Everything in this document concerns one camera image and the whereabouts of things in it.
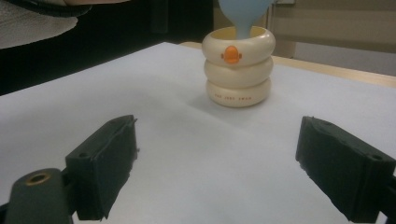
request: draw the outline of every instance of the screw hole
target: screw hole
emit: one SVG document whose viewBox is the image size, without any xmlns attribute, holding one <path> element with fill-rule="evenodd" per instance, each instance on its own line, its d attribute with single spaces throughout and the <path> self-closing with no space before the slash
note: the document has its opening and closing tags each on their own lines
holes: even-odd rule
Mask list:
<svg viewBox="0 0 396 224">
<path fill-rule="evenodd" d="M 50 179 L 50 175 L 46 173 L 33 175 L 26 181 L 26 185 L 27 186 L 39 185 L 46 182 L 48 179 Z"/>
</svg>

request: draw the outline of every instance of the white table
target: white table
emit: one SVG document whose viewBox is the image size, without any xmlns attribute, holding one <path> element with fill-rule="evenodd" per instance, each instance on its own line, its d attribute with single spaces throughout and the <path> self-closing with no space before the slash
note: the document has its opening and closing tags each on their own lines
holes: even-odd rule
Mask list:
<svg viewBox="0 0 396 224">
<path fill-rule="evenodd" d="M 348 223 L 294 159 L 302 116 L 396 158 L 396 89 L 276 65 L 267 100 L 228 108 L 206 96 L 204 60 L 163 43 L 1 96 L 0 204 L 18 178 L 63 169 L 106 121 L 133 114 L 141 151 L 102 223 Z"/>
</svg>

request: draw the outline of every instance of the stacked rings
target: stacked rings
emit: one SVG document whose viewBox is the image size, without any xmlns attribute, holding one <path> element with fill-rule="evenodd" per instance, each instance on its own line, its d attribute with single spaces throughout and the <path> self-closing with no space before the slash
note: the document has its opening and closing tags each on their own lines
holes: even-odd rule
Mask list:
<svg viewBox="0 0 396 224">
<path fill-rule="evenodd" d="M 235 29 L 228 27 L 210 33 L 203 41 L 206 91 L 220 105 L 255 105 L 269 95 L 275 38 L 261 27 L 252 27 L 250 36 L 235 40 Z"/>
</svg>

